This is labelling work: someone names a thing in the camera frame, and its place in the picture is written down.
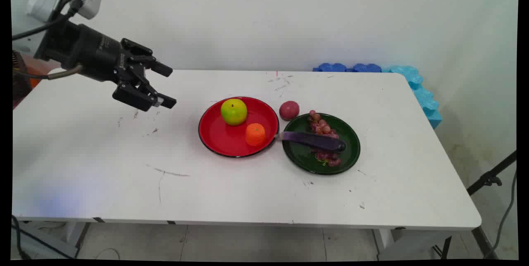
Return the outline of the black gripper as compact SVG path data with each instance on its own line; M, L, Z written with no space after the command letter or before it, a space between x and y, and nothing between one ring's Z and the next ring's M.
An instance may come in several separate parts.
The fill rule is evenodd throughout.
M120 43L86 25L65 21L45 32L36 57L57 61L65 70L81 65L81 75L117 84L112 98L138 110L147 112L151 107L160 106L172 109L177 104L176 99L157 92L144 76L119 73L123 58L126 67L140 65L164 77L173 72L157 61L151 48L127 38Z

